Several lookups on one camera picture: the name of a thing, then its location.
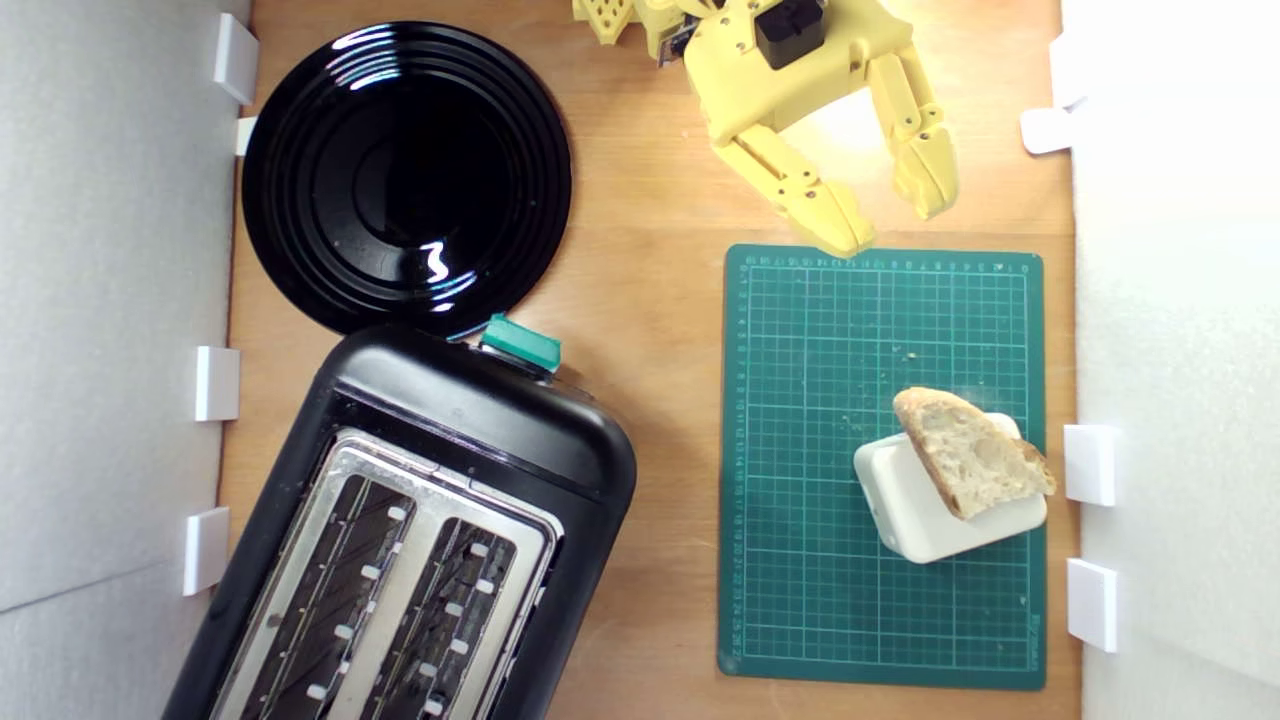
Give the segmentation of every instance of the white clip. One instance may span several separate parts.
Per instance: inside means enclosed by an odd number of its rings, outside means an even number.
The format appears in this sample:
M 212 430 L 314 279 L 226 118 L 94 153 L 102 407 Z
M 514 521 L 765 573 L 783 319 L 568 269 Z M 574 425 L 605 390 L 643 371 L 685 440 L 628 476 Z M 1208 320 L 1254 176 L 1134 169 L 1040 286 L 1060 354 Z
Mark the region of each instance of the white clip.
M 227 571 L 230 518 L 232 512 L 227 507 L 214 507 L 187 518 L 182 594 L 193 596 L 223 578 Z
M 1066 632 L 1105 652 L 1116 651 L 1116 584 L 1110 568 L 1066 561 Z
M 1111 507 L 1116 503 L 1116 438 L 1107 425 L 1065 425 L 1062 456 L 1066 465 L 1066 497 Z
M 1093 82 L 1088 53 L 1089 49 L 1068 32 L 1048 44 L 1053 106 L 1024 110 L 1020 119 L 1023 147 L 1032 155 L 1066 150 L 1075 143 L 1076 118 L 1071 111 L 1088 97 Z
M 253 104 L 257 85 L 257 38 L 230 13 L 218 20 L 218 51 L 214 82 L 241 105 Z
M 239 416 L 239 350 L 202 345 L 196 350 L 196 421 Z

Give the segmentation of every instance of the green cutting mat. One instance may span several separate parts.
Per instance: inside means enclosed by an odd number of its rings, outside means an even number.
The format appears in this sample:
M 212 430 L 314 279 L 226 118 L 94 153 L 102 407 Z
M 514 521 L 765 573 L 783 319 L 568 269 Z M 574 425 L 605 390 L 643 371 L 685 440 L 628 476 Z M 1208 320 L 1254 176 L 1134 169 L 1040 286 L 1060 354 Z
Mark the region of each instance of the green cutting mat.
M 931 565 L 876 533 L 852 470 L 899 389 L 952 389 L 1044 447 L 1034 255 L 739 245 L 726 258 L 721 669 L 1044 687 L 1044 528 Z

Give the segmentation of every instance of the toaster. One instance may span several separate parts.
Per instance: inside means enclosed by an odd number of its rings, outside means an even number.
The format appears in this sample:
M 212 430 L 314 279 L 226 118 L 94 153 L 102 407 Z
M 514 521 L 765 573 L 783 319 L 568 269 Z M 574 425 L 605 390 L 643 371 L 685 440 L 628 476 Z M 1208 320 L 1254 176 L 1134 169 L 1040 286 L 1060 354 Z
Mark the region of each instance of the toaster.
M 342 340 L 164 717 L 540 717 L 635 487 L 622 429 L 498 316 Z

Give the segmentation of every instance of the wooden table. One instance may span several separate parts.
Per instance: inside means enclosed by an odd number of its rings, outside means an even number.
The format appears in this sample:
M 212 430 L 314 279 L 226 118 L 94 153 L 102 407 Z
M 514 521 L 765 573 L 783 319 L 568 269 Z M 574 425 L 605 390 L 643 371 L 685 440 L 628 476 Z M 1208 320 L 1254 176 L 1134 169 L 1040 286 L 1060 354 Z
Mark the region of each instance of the wooden table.
M 883 150 L 854 152 L 864 211 L 900 247 L 1038 252 L 1046 266 L 1048 437 L 1075 407 L 1073 220 L 1064 156 L 1021 149 L 1018 114 L 1050 100 L 1059 8 L 1036 0 L 888 1 L 946 106 L 960 200 L 928 223 L 890 190 Z M 626 524 L 561 680 L 550 717 L 1078 717 L 1080 650 L 1065 628 L 1064 559 L 1078 523 L 1050 503 L 1048 685 L 1001 693 L 727 678 L 714 662 L 721 287 L 736 242 L 792 242 L 708 149 L 680 67 L 658 70 L 639 28 L 599 47 L 568 0 L 255 0 L 257 99 L 312 49 L 393 19 L 442 20 L 521 55 L 558 100 L 573 143 L 570 229 L 550 272 L 512 314 L 564 342 L 580 383 L 618 418 L 639 456 Z M 256 108 L 248 108 L 248 114 Z M 337 337 L 264 275 L 237 208 L 230 345 L 243 351 L 241 419 L 228 425 L 221 503 L 244 519 Z

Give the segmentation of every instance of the toaster slot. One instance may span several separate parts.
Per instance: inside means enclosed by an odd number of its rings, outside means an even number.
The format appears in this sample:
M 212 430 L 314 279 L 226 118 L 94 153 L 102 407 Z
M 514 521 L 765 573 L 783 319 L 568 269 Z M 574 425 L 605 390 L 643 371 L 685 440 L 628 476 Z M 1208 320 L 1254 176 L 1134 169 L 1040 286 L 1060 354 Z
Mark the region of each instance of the toaster slot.
M 266 619 L 275 637 L 241 717 L 323 712 L 413 507 L 412 498 L 367 478 L 342 480 L 288 606 Z
M 515 552 L 509 539 L 457 518 L 445 520 L 362 719 L 448 716 Z

